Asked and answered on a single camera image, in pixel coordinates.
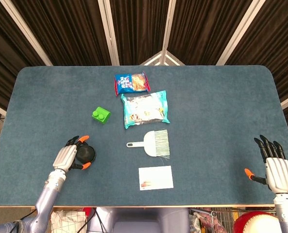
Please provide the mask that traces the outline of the right robot hand orange thumb tip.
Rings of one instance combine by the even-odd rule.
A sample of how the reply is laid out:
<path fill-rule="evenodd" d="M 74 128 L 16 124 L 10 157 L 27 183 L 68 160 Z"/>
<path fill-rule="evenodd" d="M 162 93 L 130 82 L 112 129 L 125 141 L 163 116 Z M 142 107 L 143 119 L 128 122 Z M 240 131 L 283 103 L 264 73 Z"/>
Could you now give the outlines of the right robot hand orange thumb tip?
<path fill-rule="evenodd" d="M 263 135 L 254 141 L 259 147 L 266 177 L 258 177 L 247 168 L 244 169 L 245 174 L 250 180 L 267 185 L 275 194 L 288 194 L 288 160 L 283 147 L 277 141 L 271 142 Z"/>

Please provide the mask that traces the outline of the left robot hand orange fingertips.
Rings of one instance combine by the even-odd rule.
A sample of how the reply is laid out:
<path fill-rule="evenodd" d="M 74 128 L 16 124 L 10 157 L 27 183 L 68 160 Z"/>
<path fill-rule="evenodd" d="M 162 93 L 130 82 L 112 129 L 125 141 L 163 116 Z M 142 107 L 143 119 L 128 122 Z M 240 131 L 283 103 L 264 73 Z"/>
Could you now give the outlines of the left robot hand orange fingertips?
<path fill-rule="evenodd" d="M 82 136 L 75 136 L 67 141 L 65 146 L 60 149 L 53 162 L 54 169 L 61 169 L 64 172 L 68 172 L 71 169 L 79 169 L 85 170 L 91 166 L 92 162 L 84 162 L 81 164 L 76 164 L 76 155 L 78 152 L 78 148 L 84 144 L 86 140 L 89 139 L 88 135 Z"/>

